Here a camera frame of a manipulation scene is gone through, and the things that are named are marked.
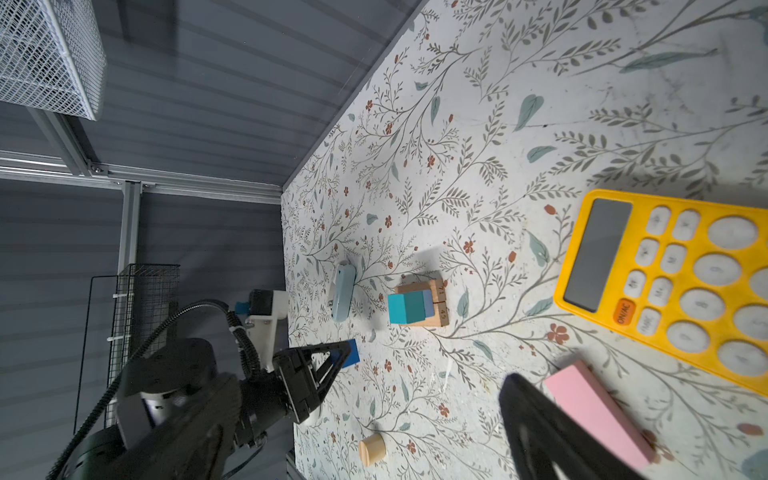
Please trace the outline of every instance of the calculator screen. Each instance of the calculator screen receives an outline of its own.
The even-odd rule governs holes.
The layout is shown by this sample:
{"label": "calculator screen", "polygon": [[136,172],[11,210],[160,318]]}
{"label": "calculator screen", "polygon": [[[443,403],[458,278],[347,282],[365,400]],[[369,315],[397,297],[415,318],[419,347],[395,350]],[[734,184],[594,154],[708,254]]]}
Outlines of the calculator screen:
{"label": "calculator screen", "polygon": [[563,299],[596,312],[616,253],[627,228],[632,204],[598,198],[592,203]]}

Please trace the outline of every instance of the calculator button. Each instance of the calculator button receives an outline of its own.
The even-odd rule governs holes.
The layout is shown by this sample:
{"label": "calculator button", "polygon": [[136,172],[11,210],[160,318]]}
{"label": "calculator button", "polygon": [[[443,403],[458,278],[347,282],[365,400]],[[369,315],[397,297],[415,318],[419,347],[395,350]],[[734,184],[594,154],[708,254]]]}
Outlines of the calculator button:
{"label": "calculator button", "polygon": [[685,353],[702,353],[710,346],[710,335],[693,322],[675,322],[667,329],[667,339]]}
{"label": "calculator button", "polygon": [[624,295],[638,298],[643,293],[645,286],[645,273],[640,270],[632,270],[624,284]]}
{"label": "calculator button", "polygon": [[741,265],[733,258],[719,253],[704,255],[694,264],[696,278],[715,286],[730,285],[741,276]]}
{"label": "calculator button", "polygon": [[619,325],[629,325],[632,323],[632,316],[634,316],[636,307],[632,300],[625,298],[619,300],[619,303],[616,304],[616,310],[614,310],[614,321]]}
{"label": "calculator button", "polygon": [[650,212],[650,218],[648,218],[648,225],[645,227],[645,231],[651,235],[662,235],[667,230],[667,224],[670,222],[672,212],[666,207],[656,207]]}
{"label": "calculator button", "polygon": [[680,214],[677,218],[677,222],[674,224],[672,237],[681,242],[687,242],[694,238],[696,228],[699,226],[699,220],[701,220],[699,212],[695,210],[685,210]]}
{"label": "calculator button", "polygon": [[758,270],[750,278],[750,288],[763,300],[768,300],[768,268]]}
{"label": "calculator button", "polygon": [[655,306],[666,306],[672,294],[672,282],[668,278],[658,277],[650,285],[648,302]]}
{"label": "calculator button", "polygon": [[634,261],[640,266],[650,266],[656,259],[656,253],[659,251],[659,243],[652,238],[644,238],[637,248],[637,255]]}
{"label": "calculator button", "polygon": [[674,274],[680,271],[685,261],[685,255],[688,252],[686,247],[682,245],[671,244],[667,245],[667,249],[664,251],[664,256],[661,257],[661,271],[664,273]]}
{"label": "calculator button", "polygon": [[656,333],[661,321],[661,313],[652,308],[643,309],[640,319],[637,321],[637,331],[645,336],[651,336]]}
{"label": "calculator button", "polygon": [[717,358],[731,372],[742,376],[761,376],[768,372],[768,356],[751,343],[732,340],[717,349]]}
{"label": "calculator button", "polygon": [[725,302],[714,292],[694,288],[680,297],[680,308],[690,318],[710,322],[725,313]]}
{"label": "calculator button", "polygon": [[768,307],[743,306],[734,313],[733,324],[746,336],[757,340],[768,340]]}
{"label": "calculator button", "polygon": [[725,217],[710,225],[710,242],[726,250],[747,248],[757,240],[757,226],[746,218]]}

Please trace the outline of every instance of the white mesh basket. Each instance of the white mesh basket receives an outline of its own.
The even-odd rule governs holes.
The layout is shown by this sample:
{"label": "white mesh basket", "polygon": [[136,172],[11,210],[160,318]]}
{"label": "white mesh basket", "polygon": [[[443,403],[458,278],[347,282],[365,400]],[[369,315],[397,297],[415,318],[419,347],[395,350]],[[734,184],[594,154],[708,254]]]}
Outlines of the white mesh basket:
{"label": "white mesh basket", "polygon": [[0,0],[0,101],[97,120],[106,70],[90,0]]}

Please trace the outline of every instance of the wooden cylinder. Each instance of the wooden cylinder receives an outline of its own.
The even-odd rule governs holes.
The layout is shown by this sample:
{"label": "wooden cylinder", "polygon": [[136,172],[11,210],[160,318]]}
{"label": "wooden cylinder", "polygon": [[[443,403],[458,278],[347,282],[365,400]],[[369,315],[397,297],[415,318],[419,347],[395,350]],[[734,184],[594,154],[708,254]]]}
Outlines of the wooden cylinder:
{"label": "wooden cylinder", "polygon": [[384,438],[378,433],[374,433],[367,439],[360,441],[358,448],[360,450],[360,461],[364,467],[373,465],[386,455]]}

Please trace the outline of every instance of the wire basket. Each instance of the wire basket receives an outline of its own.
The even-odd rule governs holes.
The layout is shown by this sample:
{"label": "wire basket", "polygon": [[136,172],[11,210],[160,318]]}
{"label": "wire basket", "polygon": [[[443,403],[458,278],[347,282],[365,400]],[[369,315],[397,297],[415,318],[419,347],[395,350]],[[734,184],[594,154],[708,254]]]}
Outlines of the wire basket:
{"label": "wire basket", "polygon": [[[128,358],[165,319],[178,310],[179,266],[132,263],[118,274],[112,336],[109,337],[108,384],[117,378]],[[152,342],[145,356],[174,339],[170,328]],[[114,423],[114,403],[107,408],[107,426]]]}
{"label": "wire basket", "polygon": [[97,120],[106,70],[90,0],[0,0],[0,101]]}

